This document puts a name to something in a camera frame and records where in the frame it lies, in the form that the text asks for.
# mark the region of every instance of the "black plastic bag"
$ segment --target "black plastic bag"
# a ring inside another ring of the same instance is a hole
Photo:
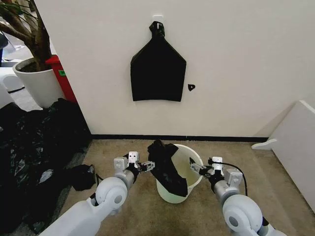
[[[39,233],[65,187],[63,170],[74,153],[88,145],[90,131],[79,106],[64,99],[30,112],[8,104],[0,109],[0,126],[0,190],[7,193],[0,208],[11,222],[0,224],[0,232],[14,230],[26,215],[23,221]],[[57,175],[41,183],[47,169]]]
[[[172,194],[185,197],[188,194],[187,181],[182,178],[172,162],[172,156],[178,150],[174,144],[164,144],[155,140],[148,146],[149,161],[155,162],[151,171],[154,177]]]
[[[76,191],[90,189],[95,184],[93,165],[79,165],[68,170],[69,183]]]
[[[132,97],[139,100],[182,100],[186,61],[165,40],[164,26],[154,21],[152,39],[131,60]]]

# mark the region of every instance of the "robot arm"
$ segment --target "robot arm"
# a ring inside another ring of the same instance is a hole
[[[146,167],[150,167],[151,163],[138,163],[138,167],[136,162],[139,160],[139,154],[137,152],[130,154],[136,155],[131,158],[132,161],[125,157],[114,159],[115,176],[104,179],[94,194],[85,201],[73,205],[40,236],[94,236],[108,215],[120,211],[128,190],[141,172],[140,165],[144,171],[150,170]]]
[[[128,190],[140,172],[155,167],[153,162],[139,163],[139,154],[129,152],[132,158],[114,159],[115,176],[104,179],[87,200],[76,203],[51,224],[40,236],[94,236],[101,222],[119,212]],[[213,157],[211,166],[200,166],[190,160],[190,168],[211,183],[226,224],[234,236],[286,236],[275,230],[262,216],[259,206],[241,195],[239,185],[243,174],[237,169],[222,169],[222,158]]]
[[[239,185],[243,174],[238,169],[222,170],[222,158],[209,159],[211,166],[200,166],[190,159],[190,168],[211,183],[223,216],[234,236],[286,236],[275,230],[262,216],[262,212],[251,198],[241,195]]]

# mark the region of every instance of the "beige carpet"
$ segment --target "beige carpet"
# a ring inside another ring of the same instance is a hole
[[[113,159],[128,151],[139,151],[147,160],[151,140],[97,140],[91,144],[84,163],[94,164],[103,178],[114,173]],[[271,151],[254,151],[250,143],[165,141],[194,149],[207,163],[208,157],[221,156],[245,173],[249,196],[258,203],[266,219],[288,236],[315,235],[315,216],[298,189]],[[62,213],[77,201],[87,199],[95,186],[86,191],[71,189]],[[107,217],[98,236],[228,236],[221,209],[210,184],[203,179],[181,204],[165,202],[157,192],[155,178],[140,174],[128,193],[122,212]]]

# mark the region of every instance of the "small black tag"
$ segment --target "small black tag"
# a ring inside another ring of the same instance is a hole
[[[188,90],[192,91],[196,86],[195,85],[188,85]]]

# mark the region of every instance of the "red box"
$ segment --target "red box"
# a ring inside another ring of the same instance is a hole
[[[66,100],[77,103],[77,99],[74,96],[73,90],[67,76],[65,75],[63,66],[60,63],[58,56],[53,55],[50,59],[46,61],[46,64],[51,65],[52,69],[54,70],[54,73],[57,77],[61,89],[63,90]]]

